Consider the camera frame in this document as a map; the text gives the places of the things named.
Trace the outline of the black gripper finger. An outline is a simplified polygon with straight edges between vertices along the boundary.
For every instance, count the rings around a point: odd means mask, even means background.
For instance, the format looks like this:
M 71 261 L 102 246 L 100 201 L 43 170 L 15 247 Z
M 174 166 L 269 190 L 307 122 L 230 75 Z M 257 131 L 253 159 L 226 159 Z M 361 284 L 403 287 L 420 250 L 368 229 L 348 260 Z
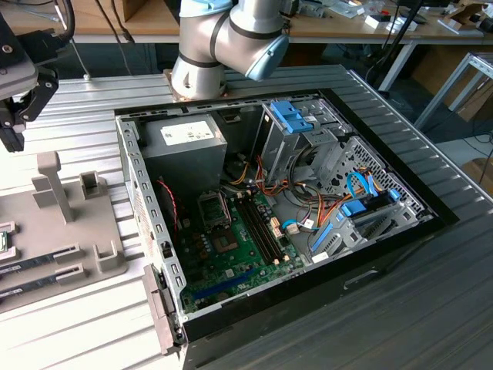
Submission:
M 55 70 L 42 69 L 32 90 L 18 102 L 12 97 L 1 100 L 1 141 L 7 151 L 23 151 L 22 132 L 27 122 L 36 120 L 59 87 Z

